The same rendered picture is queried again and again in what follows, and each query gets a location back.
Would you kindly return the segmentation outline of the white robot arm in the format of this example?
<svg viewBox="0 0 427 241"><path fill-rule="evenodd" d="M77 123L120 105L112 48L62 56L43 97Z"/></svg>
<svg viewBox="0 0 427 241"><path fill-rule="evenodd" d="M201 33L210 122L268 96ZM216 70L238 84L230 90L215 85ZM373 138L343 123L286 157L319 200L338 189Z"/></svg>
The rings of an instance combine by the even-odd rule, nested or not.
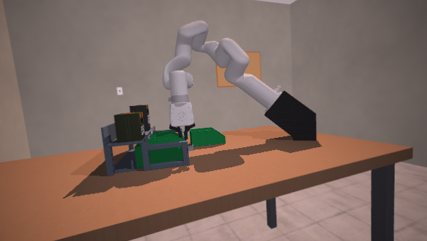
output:
<svg viewBox="0 0 427 241"><path fill-rule="evenodd" d="M164 88L170 90L171 97L168 101L189 102L188 89L193 86L194 78L190 73L181 70L190 65L193 49L207 53L220 68L226 68L225 79L267 108L267 112L281 95L279 90L282 86L272 90L255 76L244 74L250 59L237 43L229 38L222 39L220 43L204 42L207 34L208 25L203 21L192 22L178 30L175 58L165 66L162 78Z"/></svg>

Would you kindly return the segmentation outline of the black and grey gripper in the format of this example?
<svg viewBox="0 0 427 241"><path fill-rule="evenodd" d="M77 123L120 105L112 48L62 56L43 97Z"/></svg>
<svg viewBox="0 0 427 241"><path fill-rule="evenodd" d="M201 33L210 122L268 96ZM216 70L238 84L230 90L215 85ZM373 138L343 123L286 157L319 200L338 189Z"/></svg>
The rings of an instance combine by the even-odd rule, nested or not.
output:
<svg viewBox="0 0 427 241"><path fill-rule="evenodd" d="M193 109L190 102L172 102L170 104L170 129L176 130L179 133L179 137L182 138L180 126L186 127L184 137L187 141L188 131L195 127Z"/></svg>

